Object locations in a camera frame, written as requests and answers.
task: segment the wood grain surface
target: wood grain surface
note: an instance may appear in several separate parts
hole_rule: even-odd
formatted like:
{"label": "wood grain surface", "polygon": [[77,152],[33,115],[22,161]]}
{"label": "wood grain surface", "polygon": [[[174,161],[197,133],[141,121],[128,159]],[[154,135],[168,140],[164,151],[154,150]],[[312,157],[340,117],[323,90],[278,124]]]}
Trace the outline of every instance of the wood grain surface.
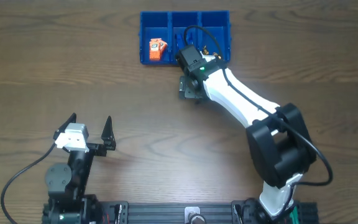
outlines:
{"label": "wood grain surface", "polygon": [[[214,103],[178,99],[177,67],[139,63],[140,11],[231,11],[229,68],[258,94],[303,112],[334,169],[299,187],[321,223],[358,223],[358,0],[0,0],[0,194],[52,143],[72,112],[90,141],[112,116],[117,151],[95,158],[86,189],[100,200],[230,202],[262,180],[244,128]],[[8,189],[19,223],[40,223],[54,150]],[[306,174],[322,180],[321,161]],[[0,223],[7,223],[0,206]]]}

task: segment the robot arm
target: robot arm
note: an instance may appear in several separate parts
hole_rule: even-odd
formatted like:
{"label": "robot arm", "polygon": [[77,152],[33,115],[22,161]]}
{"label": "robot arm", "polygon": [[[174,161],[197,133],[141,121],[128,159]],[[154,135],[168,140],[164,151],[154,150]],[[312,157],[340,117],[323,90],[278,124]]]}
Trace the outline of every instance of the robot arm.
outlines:
{"label": "robot arm", "polygon": [[[176,59],[185,73],[185,77],[181,78],[186,83],[183,87],[185,91],[192,91],[199,98],[219,103],[246,128],[253,163],[264,180],[263,192],[259,197],[261,211],[268,222],[279,220],[287,214],[286,210],[291,211],[289,208],[293,203],[292,199],[288,207],[284,208],[285,202],[292,195],[290,185],[302,178],[310,164],[316,160],[316,154],[307,150],[280,123],[249,100],[290,124],[310,141],[300,112],[292,104],[281,108],[254,93],[235,78],[222,60],[201,54],[193,45],[181,49]],[[233,86],[249,100],[233,89]],[[286,138],[279,142],[274,140],[274,135],[285,132]]]}

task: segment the blue object in tray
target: blue object in tray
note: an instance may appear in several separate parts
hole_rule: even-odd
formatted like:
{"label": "blue object in tray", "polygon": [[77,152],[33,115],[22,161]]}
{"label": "blue object in tray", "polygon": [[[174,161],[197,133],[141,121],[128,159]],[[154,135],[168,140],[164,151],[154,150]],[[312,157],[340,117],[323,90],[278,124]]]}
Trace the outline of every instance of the blue object in tray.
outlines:
{"label": "blue object in tray", "polygon": [[[185,46],[183,32],[190,25],[204,27],[212,33],[223,52],[223,59],[230,61],[231,35],[229,11],[190,11],[190,12],[141,12],[139,32],[140,62],[144,65],[176,65],[175,54]],[[161,38],[168,47],[159,61],[149,59],[150,39]],[[210,55],[219,53],[213,40],[202,30],[191,28],[187,32],[187,42],[198,50],[206,45]]]}

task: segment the blue plastic organizer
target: blue plastic organizer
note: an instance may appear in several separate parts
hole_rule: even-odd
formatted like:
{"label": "blue plastic organizer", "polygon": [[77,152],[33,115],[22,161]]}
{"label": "blue plastic organizer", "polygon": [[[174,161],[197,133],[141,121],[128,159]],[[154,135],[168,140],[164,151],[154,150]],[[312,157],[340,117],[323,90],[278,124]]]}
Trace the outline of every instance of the blue plastic organizer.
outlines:
{"label": "blue plastic organizer", "polygon": [[[175,54],[184,46],[183,32],[190,25],[199,25],[212,33],[223,52],[223,59],[230,61],[231,35],[229,11],[191,11],[191,12],[141,12],[139,32],[139,56],[144,65],[174,64]],[[149,42],[152,38],[161,38],[168,47],[160,61],[149,60]],[[202,30],[190,29],[187,41],[198,50],[207,46],[209,54],[218,53],[212,39]]]}

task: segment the black cable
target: black cable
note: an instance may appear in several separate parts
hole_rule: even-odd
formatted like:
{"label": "black cable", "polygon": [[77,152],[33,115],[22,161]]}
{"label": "black cable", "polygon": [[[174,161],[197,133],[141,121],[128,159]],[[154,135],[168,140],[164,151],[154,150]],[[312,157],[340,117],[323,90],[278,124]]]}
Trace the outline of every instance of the black cable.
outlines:
{"label": "black cable", "polygon": [[[208,32],[208,30],[206,30],[204,27],[200,27],[200,26],[189,26],[185,29],[185,33],[184,33],[184,39],[185,39],[185,44],[187,44],[186,41],[186,33],[188,29],[191,28],[197,28],[200,29],[202,31],[204,31],[206,34],[208,34],[213,40],[214,43],[216,44],[216,47],[219,50],[219,54],[223,56],[221,48],[219,46],[219,43],[217,42],[216,38],[210,33]],[[284,128],[287,129],[287,131],[289,131],[290,133],[294,134],[299,140],[301,140],[303,143],[306,144],[306,147],[308,149],[313,150],[317,156],[321,159],[321,161],[323,162],[323,164],[325,165],[327,172],[328,172],[328,180],[326,181],[322,181],[322,182],[294,182],[290,185],[290,194],[288,196],[287,201],[284,203],[283,209],[280,212],[279,215],[282,215],[286,208],[288,207],[288,204],[291,202],[292,199],[292,195],[295,189],[296,185],[307,185],[307,186],[325,186],[330,184],[333,181],[334,178],[334,174],[333,174],[333,170],[331,168],[331,165],[329,165],[328,160],[325,158],[325,156],[323,155],[323,153],[316,147],[314,146],[309,140],[307,140],[305,137],[303,137],[298,131],[296,131],[293,127],[291,127],[289,124],[287,124],[285,121],[283,121],[282,119],[280,119],[279,117],[275,116],[274,114],[272,114],[271,112],[267,111],[265,108],[261,107],[260,105],[258,105],[257,103],[255,103],[254,101],[252,101],[248,96],[245,96],[245,94],[243,94],[240,90],[238,90],[228,79],[227,75],[226,75],[226,66],[223,66],[222,68],[223,71],[223,76],[225,81],[227,82],[227,84],[238,94],[240,94],[244,99],[246,99],[248,102],[250,102],[252,105],[254,105],[258,110],[263,111],[265,114],[267,114],[269,117],[271,117],[272,119],[274,119],[275,121],[279,122]]]}
{"label": "black cable", "polygon": [[6,210],[6,207],[5,207],[5,201],[4,201],[4,198],[5,198],[5,193],[6,193],[6,190],[7,188],[9,187],[9,185],[13,182],[13,180],[16,179],[16,177],[20,176],[22,173],[24,173],[25,171],[29,170],[31,167],[33,167],[34,165],[36,165],[37,163],[39,163],[40,161],[42,161],[43,159],[45,159],[49,154],[50,152],[52,152],[52,149],[54,149],[54,147],[56,146],[55,143],[53,143],[51,146],[50,146],[50,149],[39,159],[37,159],[36,161],[34,161],[33,163],[31,163],[30,165],[28,165],[27,167],[23,168],[22,170],[20,170],[17,174],[15,174],[5,185],[5,187],[3,188],[2,190],[2,193],[1,193],[1,208],[2,208],[2,211],[4,212],[6,218],[13,224],[17,224],[17,222],[15,222],[15,220],[13,220],[13,218],[10,216],[10,214],[7,212]]}
{"label": "black cable", "polygon": [[200,27],[198,25],[191,25],[191,26],[188,26],[186,29],[185,29],[185,33],[183,34],[183,38],[184,38],[184,41],[185,41],[185,45],[188,45],[187,44],[187,39],[186,39],[186,36],[187,36],[187,32],[189,29],[191,28],[196,28],[196,29],[199,29],[199,30],[202,30],[204,33],[208,34],[212,40],[214,41],[216,47],[218,48],[218,52],[219,52],[219,55],[223,58],[223,52],[221,50],[221,47],[219,46],[219,43],[218,41],[216,40],[216,38],[214,37],[214,35],[212,35],[212,33],[210,33],[207,29],[205,29],[204,27]]}

